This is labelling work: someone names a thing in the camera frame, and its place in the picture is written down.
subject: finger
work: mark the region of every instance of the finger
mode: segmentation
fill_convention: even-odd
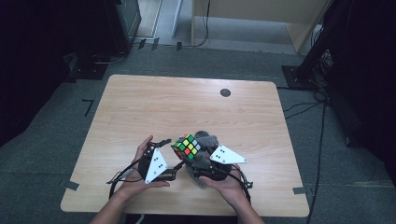
[[[136,159],[139,159],[140,157],[143,156],[143,154],[145,153],[146,147],[147,147],[147,145],[149,144],[149,142],[151,142],[152,138],[153,138],[153,136],[150,135],[148,138],[146,138],[145,141],[143,141],[142,144],[140,144],[139,147],[137,147],[137,151],[136,151],[136,154],[135,154],[135,156],[134,156],[134,161],[135,161]]]
[[[204,182],[208,187],[215,189],[216,188],[216,183],[214,180],[212,180],[209,177],[206,176],[200,176],[199,179]]]
[[[166,181],[156,181],[148,184],[149,188],[162,188],[162,187],[170,187],[171,185]]]

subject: power cord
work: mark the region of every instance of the power cord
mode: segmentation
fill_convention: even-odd
[[[292,118],[294,116],[303,114],[304,112],[308,111],[309,109],[311,109],[311,108],[313,108],[313,107],[315,107],[317,105],[320,105],[322,103],[326,104],[326,102],[327,102],[327,94],[325,92],[321,91],[321,89],[317,90],[317,91],[314,91],[314,98],[317,100],[317,102],[315,102],[315,103],[300,103],[300,104],[297,104],[297,105],[292,105],[290,108],[283,110],[283,112],[287,112],[287,111],[292,110],[295,106],[311,105],[311,106],[309,106],[308,108],[306,108],[303,111],[300,111],[300,112],[297,112],[295,114],[292,114],[290,116],[285,117],[285,119],[290,119],[290,118]]]
[[[235,175],[233,175],[231,173],[226,173],[226,172],[224,172],[224,171],[222,171],[220,169],[218,169],[218,171],[220,171],[220,172],[226,174],[227,176],[231,177],[232,179],[238,181],[239,185],[241,186],[242,190],[245,193],[245,196],[247,197],[247,200],[249,201],[249,203],[251,203],[251,197],[250,197],[250,194],[248,192],[248,189],[253,188],[253,182],[248,182],[246,180],[246,177],[245,177],[244,173],[241,171],[241,169],[237,168],[234,165],[233,165],[233,167],[236,168],[236,170],[239,171],[239,173],[241,174],[241,176],[243,178],[243,181],[240,178],[236,177]]]
[[[201,47],[201,46],[206,42],[206,40],[209,38],[209,27],[208,27],[208,25],[207,25],[207,22],[208,22],[208,19],[209,19],[209,10],[210,10],[210,0],[207,2],[206,22],[205,22],[205,20],[203,20],[204,26],[205,26],[205,29],[206,29],[206,34],[205,34],[204,40],[203,40],[203,41],[201,42],[201,44],[199,44],[199,45],[196,45],[196,46],[188,46],[188,47],[193,47],[193,48]]]
[[[322,121],[321,121],[321,129],[320,129],[320,139],[319,139],[319,150],[318,150],[318,167],[317,167],[317,179],[315,183],[314,194],[312,198],[312,203],[309,207],[309,214],[306,219],[306,224],[309,224],[312,217],[312,212],[314,210],[315,201],[317,200],[318,195],[318,186],[319,186],[319,179],[320,179],[320,168],[321,168],[321,152],[322,152],[322,145],[323,145],[323,133],[324,133],[324,118],[326,113],[326,104],[323,104],[323,112],[322,112]]]
[[[121,181],[123,178],[125,178],[129,173],[131,173],[133,171],[133,166],[136,165],[138,162],[140,162],[141,160],[145,159],[147,156],[142,156],[140,157],[138,160],[132,162],[129,166],[127,166],[123,171],[121,172],[117,172],[117,174],[115,175],[115,177],[113,177],[110,181],[107,182],[107,184],[111,184],[110,187],[110,192],[108,193],[108,199],[111,198],[111,196],[113,196],[114,194],[114,190],[117,186],[117,183],[119,181]]]
[[[311,48],[313,47],[314,43],[317,42],[318,34],[321,34],[322,32],[323,32],[323,27],[320,27],[320,29],[315,33],[315,36],[314,36],[314,32],[312,32],[312,34],[311,34]]]
[[[114,62],[93,62],[93,63],[96,63],[96,64],[113,64],[113,63],[119,63],[120,61],[122,61],[122,59],[125,58],[125,55],[126,55],[125,52],[122,52],[121,54],[122,54],[122,56],[121,56],[118,60],[116,60],[116,61],[114,61]]]

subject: black tape mark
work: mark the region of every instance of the black tape mark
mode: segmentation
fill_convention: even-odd
[[[146,44],[146,39],[142,39],[139,43],[139,49],[142,49],[143,47],[145,47]]]
[[[181,50],[181,42],[177,42],[176,51]]]
[[[293,192],[294,194],[306,194],[306,190],[304,187],[293,188]]]
[[[67,188],[67,189],[72,189],[72,190],[78,190],[79,184],[72,182],[70,180],[61,180],[61,182],[59,183],[59,186],[61,186],[62,188]]]
[[[87,117],[88,113],[90,113],[91,107],[93,105],[93,100],[86,100],[86,99],[82,99],[83,102],[90,102],[90,105],[88,106],[87,112],[85,112],[84,117]]]
[[[158,42],[160,42],[160,38],[159,38],[159,37],[157,37],[157,38],[154,39],[154,43],[152,43],[151,50],[157,49],[157,47],[158,47]]]

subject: white triangular marker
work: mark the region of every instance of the white triangular marker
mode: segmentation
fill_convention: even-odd
[[[160,149],[155,148],[151,158],[151,163],[149,164],[148,173],[146,174],[145,183],[149,184],[153,179],[162,174],[167,167],[168,165],[166,164]]]
[[[210,156],[210,160],[216,161],[221,164],[234,164],[248,162],[247,159],[240,156],[236,152],[230,150],[224,145],[218,146],[216,150]]]

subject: wire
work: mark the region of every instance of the wire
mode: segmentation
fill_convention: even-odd
[[[208,27],[208,25],[207,25],[208,20],[209,20],[209,11],[210,11],[210,0],[207,2],[206,22],[205,22],[204,17],[203,17],[204,27],[205,27],[205,29],[206,29],[206,34],[205,34],[204,39],[202,40],[201,44],[199,44],[199,45],[193,45],[193,46],[186,46],[186,48],[188,48],[188,47],[191,47],[191,48],[199,48],[199,47],[201,47],[201,46],[206,42],[206,40],[209,38],[209,27]]]
[[[107,63],[101,63],[101,62],[94,62],[94,63],[98,63],[98,64],[113,64],[113,63],[119,63],[122,59],[125,58],[126,53],[122,52],[122,57],[118,60],[116,60],[115,62],[107,62]]]
[[[137,179],[137,180],[117,180],[117,181],[135,183],[135,182],[139,182],[142,179],[143,178],[140,178],[140,179]]]
[[[122,177],[123,174],[125,174],[125,172],[127,172],[128,170],[130,170],[134,165],[136,165],[138,162],[140,162],[141,160],[145,159],[147,156],[143,155],[142,157],[140,157],[138,160],[132,162],[129,166],[127,166],[123,171],[118,172],[119,175],[117,175],[116,179],[120,179]],[[114,193],[114,189],[117,186],[117,183],[119,182],[119,180],[114,181],[114,180],[110,180],[107,182],[107,184],[111,184],[110,187],[110,192],[108,193],[108,198],[110,199],[111,196],[113,196]]]
[[[145,215],[144,215],[144,214],[141,214],[139,220],[137,220],[135,224],[140,224],[140,223],[142,223],[143,219],[145,219]]]
[[[288,116],[288,117],[285,117],[285,119],[289,119],[289,118],[292,118],[292,117],[294,117],[294,116],[296,116],[296,115],[303,114],[305,111],[307,111],[307,110],[309,110],[309,109],[311,109],[311,108],[313,108],[313,107],[315,107],[315,106],[317,106],[317,105],[320,105],[320,104],[322,104],[322,102],[319,102],[319,103],[316,103],[316,104],[314,104],[314,105],[311,105],[311,106],[309,106],[307,109],[305,109],[305,110],[303,110],[303,111],[300,111],[300,112],[298,112],[298,113],[295,113],[295,114],[293,114],[293,115],[290,115],[290,116]]]
[[[327,10],[327,7],[324,7],[324,8],[320,11],[320,14],[325,13],[324,10]],[[320,27],[320,30],[318,30],[317,33],[315,34],[314,43],[317,42],[317,34],[318,34],[319,32],[321,32],[321,33],[323,32],[323,26]],[[313,43],[312,43],[312,36],[313,36],[313,35],[314,35],[314,32],[312,32],[312,34],[311,34],[311,48],[312,48],[312,46],[313,46]]]
[[[116,180],[116,176],[119,175],[119,174],[120,174],[120,172],[117,172],[117,173],[113,176],[113,178],[111,178],[111,180],[107,182],[107,184],[113,183],[113,182]]]
[[[248,179],[245,176],[244,172],[242,172],[242,170],[239,169],[238,167],[236,167],[235,165],[233,165],[233,167],[235,168],[235,170],[239,171],[239,174],[241,174],[242,179],[244,180],[245,188],[247,188],[247,189],[253,188],[253,182],[248,182]]]
[[[228,174],[228,176],[232,177],[233,179],[235,179],[236,181],[239,182],[239,184],[240,184],[241,187],[242,187],[242,190],[245,192],[245,196],[247,197],[248,202],[251,203],[251,200],[250,200],[251,197],[250,197],[250,194],[248,193],[248,188],[245,186],[244,182],[242,182],[242,181],[241,181],[238,177],[236,177],[235,175]]]
[[[320,167],[321,167],[321,152],[322,152],[322,145],[323,145],[323,133],[324,133],[324,118],[326,113],[326,104],[323,104],[323,112],[322,112],[322,122],[321,122],[321,129],[320,129],[320,140],[319,140],[319,151],[318,151],[318,168],[317,168],[317,180],[315,183],[314,189],[314,197],[312,199],[311,206],[309,208],[309,214],[306,219],[306,223],[308,224],[311,221],[312,211],[315,206],[315,201],[318,195],[318,186],[319,186],[319,179],[320,179]]]
[[[291,109],[293,109],[295,106],[298,106],[298,105],[315,105],[315,104],[317,104],[318,102],[314,102],[314,103],[300,103],[300,104],[297,104],[297,105],[292,105],[289,109],[285,109],[285,110],[283,110],[283,112],[288,112],[288,111],[290,111]]]
[[[315,33],[315,36],[314,36],[314,31],[312,31],[312,34],[311,34],[311,48],[314,45],[314,43],[317,42],[317,35],[319,33],[322,33],[322,31],[323,31],[323,26],[320,27],[320,29]]]

